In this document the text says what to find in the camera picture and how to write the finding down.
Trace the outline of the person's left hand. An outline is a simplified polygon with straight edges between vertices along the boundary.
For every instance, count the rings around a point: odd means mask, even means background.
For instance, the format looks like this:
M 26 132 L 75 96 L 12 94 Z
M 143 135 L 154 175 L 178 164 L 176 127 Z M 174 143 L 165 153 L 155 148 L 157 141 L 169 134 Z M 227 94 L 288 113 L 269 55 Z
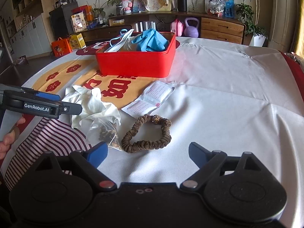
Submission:
M 19 137 L 19 125 L 22 125 L 26 122 L 25 118 L 22 116 L 12 130 L 4 136 L 4 141 L 0 142 L 0 160 L 4 159 L 10 146 L 15 142 L 15 140 Z

